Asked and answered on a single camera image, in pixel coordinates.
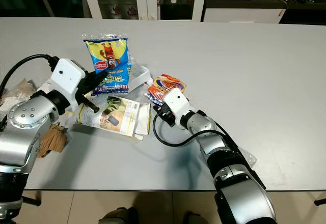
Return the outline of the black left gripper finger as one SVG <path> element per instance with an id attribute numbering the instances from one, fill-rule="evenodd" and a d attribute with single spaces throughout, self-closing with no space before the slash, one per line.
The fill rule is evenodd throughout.
<path id="1" fill-rule="evenodd" d="M 85 96 L 82 96 L 80 98 L 80 102 L 84 104 L 86 107 L 91 108 L 91 110 L 93 110 L 93 113 L 97 113 L 99 111 L 99 107 Z"/>
<path id="2" fill-rule="evenodd" d="M 100 73 L 89 73 L 89 86 L 96 88 L 104 84 L 105 78 L 108 76 L 108 71 L 101 71 Z"/>

